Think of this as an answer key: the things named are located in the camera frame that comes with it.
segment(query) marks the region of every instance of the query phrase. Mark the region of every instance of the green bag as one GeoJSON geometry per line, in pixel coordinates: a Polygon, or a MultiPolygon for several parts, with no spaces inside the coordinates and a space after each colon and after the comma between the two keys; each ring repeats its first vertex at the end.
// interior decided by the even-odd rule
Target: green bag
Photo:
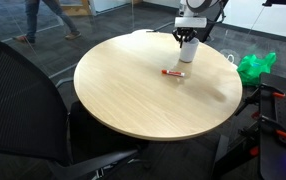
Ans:
{"type": "Polygon", "coordinates": [[[243,86],[259,85],[259,77],[262,72],[270,73],[272,65],[276,61],[275,52],[271,52],[264,59],[259,59],[256,55],[251,54],[245,56],[237,72],[240,75],[243,86]]]}

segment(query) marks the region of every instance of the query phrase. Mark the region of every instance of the jeans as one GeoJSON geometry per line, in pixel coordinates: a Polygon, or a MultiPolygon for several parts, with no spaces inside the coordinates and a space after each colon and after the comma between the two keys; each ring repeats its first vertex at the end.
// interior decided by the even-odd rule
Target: jeans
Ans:
{"type": "MultiPolygon", "coordinates": [[[[55,0],[42,0],[57,16],[59,16],[70,28],[72,33],[78,32],[72,20],[63,12],[55,0]]],[[[27,15],[28,40],[35,40],[37,28],[37,13],[39,11],[40,0],[25,0],[25,13],[27,15]]]]}

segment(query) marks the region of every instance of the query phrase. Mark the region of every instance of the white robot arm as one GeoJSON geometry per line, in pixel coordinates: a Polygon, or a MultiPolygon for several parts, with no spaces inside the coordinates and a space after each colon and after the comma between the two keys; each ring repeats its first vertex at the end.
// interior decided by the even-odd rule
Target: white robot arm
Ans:
{"type": "Polygon", "coordinates": [[[206,17],[198,16],[198,13],[205,11],[220,0],[181,0],[179,15],[175,18],[175,30],[173,35],[177,41],[189,42],[196,37],[195,28],[205,28],[207,24],[206,17]]]}

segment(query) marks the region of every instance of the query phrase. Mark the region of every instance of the round table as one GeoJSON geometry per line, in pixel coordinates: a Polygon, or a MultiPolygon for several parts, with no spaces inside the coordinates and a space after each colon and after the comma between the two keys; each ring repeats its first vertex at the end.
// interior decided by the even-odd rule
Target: round table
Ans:
{"type": "Polygon", "coordinates": [[[74,86],[101,123],[128,136],[173,141],[210,131],[226,121],[242,96],[230,62],[200,43],[191,63],[179,60],[171,34],[132,33],[104,41],[78,63],[74,86]],[[163,69],[184,77],[162,74],[163,69]]]}

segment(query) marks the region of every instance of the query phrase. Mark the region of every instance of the marker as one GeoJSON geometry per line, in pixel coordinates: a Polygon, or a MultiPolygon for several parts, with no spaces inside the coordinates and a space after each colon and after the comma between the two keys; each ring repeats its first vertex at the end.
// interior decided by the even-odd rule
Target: marker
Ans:
{"type": "Polygon", "coordinates": [[[182,72],[170,71],[170,70],[165,70],[165,69],[162,70],[162,73],[173,75],[173,76],[181,76],[181,77],[184,77],[184,75],[185,75],[185,73],[182,73],[182,72]]]}

